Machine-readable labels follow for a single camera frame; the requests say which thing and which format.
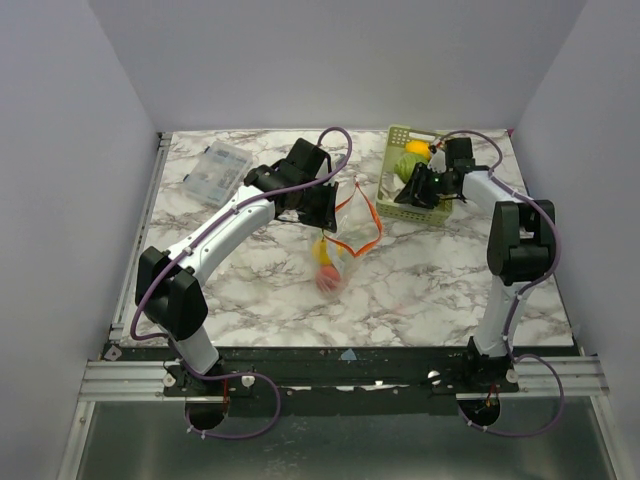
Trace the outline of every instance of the black bracket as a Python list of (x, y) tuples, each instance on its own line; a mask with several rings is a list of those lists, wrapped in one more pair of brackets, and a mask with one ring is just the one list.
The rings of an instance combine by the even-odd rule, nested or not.
[[(436, 152), (435, 147), (430, 148), (432, 153)], [(464, 200), (464, 176), (469, 172), (489, 169), (486, 165), (476, 165), (468, 137), (445, 141), (445, 162), (447, 170), (443, 173), (436, 173), (426, 164), (417, 163), (394, 202), (432, 210), (440, 204), (442, 197)]]
[[(549, 200), (536, 203), (555, 222), (553, 203)], [(523, 235), (522, 230), (533, 235)], [(551, 227), (533, 207), (527, 203), (496, 203), (487, 248), (491, 273), (505, 285), (532, 281), (549, 270), (555, 254)]]
[[(147, 248), (138, 260), (135, 303), (140, 304), (151, 283), (169, 265), (169, 257), (155, 247)], [(190, 272), (176, 265), (153, 291), (144, 313), (176, 340), (193, 335), (207, 318), (207, 302), (200, 283)]]
[[(263, 192), (302, 185), (316, 178), (322, 164), (330, 160), (329, 154), (320, 147), (299, 138), (286, 158), (278, 160), (272, 166), (260, 165), (250, 170), (244, 184), (253, 185)], [(295, 210), (303, 225), (336, 232), (337, 191), (336, 183), (315, 185), (302, 191), (278, 195), (273, 198), (276, 218), (286, 210)]]

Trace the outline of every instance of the clear plastic bag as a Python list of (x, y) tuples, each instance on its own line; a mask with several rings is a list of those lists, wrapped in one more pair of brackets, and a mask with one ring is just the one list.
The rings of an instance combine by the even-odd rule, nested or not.
[(383, 232), (378, 212), (360, 184), (354, 180), (346, 188), (349, 196), (336, 206), (337, 232), (314, 231), (310, 237), (315, 284), (330, 297), (344, 290)]

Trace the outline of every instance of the yellow object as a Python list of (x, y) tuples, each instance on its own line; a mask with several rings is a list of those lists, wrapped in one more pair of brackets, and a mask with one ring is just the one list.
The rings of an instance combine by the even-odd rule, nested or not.
[[(338, 245), (337, 251), (338, 255), (342, 256), (344, 248)], [(313, 255), (313, 258), (321, 267), (332, 265), (329, 254), (327, 253), (327, 240), (324, 237), (319, 238), (313, 243), (313, 246), (311, 247), (311, 255)]]
[(409, 153), (417, 153), (422, 155), (427, 160), (431, 159), (431, 152), (429, 151), (429, 144), (422, 140), (411, 140), (404, 146), (405, 150)]

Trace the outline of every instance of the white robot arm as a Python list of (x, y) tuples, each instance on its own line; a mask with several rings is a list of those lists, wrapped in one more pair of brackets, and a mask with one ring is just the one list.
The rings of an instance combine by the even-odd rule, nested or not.
[[(491, 293), (469, 349), (478, 358), (503, 359), (507, 355), (505, 324), (509, 320), (506, 336), (511, 341), (531, 289), (524, 294), (519, 292), (524, 285), (540, 278), (551, 265), (555, 253), (553, 235), (534, 209), (492, 182), (486, 167), (475, 166), (468, 138), (452, 139), (446, 144), (446, 169), (434, 172), (419, 163), (396, 202), (433, 208), (443, 197), (453, 195), (472, 201), (493, 215), (487, 250), (487, 261), (493, 273)], [(144, 306), (144, 312), (169, 335), (196, 372), (206, 373), (219, 358), (204, 330), (207, 306), (200, 286), (240, 243), (284, 210), (298, 211), (304, 224), (335, 230), (337, 185), (323, 185), (313, 194), (305, 190), (309, 194), (277, 195), (240, 208), (237, 206), (269, 190), (299, 185), (315, 178), (325, 159), (328, 159), (326, 152), (298, 140), (287, 158), (277, 165), (252, 170), (245, 179), (245, 185), (227, 205), (194, 233), (165, 252), (150, 247), (141, 256), (136, 303), (140, 302), (158, 273), (180, 256), (175, 268)], [(553, 218), (551, 202), (539, 201), (537, 204)], [(221, 221), (230, 209), (234, 214)], [(216, 222), (219, 225), (195, 248), (190, 248), (193, 239), (207, 232)], [(521, 229), (533, 232), (533, 236), (521, 238)], [(514, 302), (516, 308), (511, 313)]]
[(487, 263), (493, 274), (484, 316), (469, 349), (476, 357), (506, 357), (525, 302), (536, 280), (552, 268), (555, 238), (542, 211), (553, 222), (553, 204), (511, 195), (491, 178), (486, 166), (476, 166), (469, 138), (445, 142), (444, 151), (432, 147), (429, 165), (418, 164), (396, 197), (400, 204), (434, 208), (442, 198), (460, 198), (492, 215)]

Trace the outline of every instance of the clear plastic container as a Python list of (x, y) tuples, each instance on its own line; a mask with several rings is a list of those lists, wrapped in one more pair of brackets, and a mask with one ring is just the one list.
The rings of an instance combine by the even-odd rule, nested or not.
[(201, 202), (222, 207), (233, 196), (252, 163), (251, 152), (213, 142), (200, 155), (198, 164), (184, 178), (182, 186)]

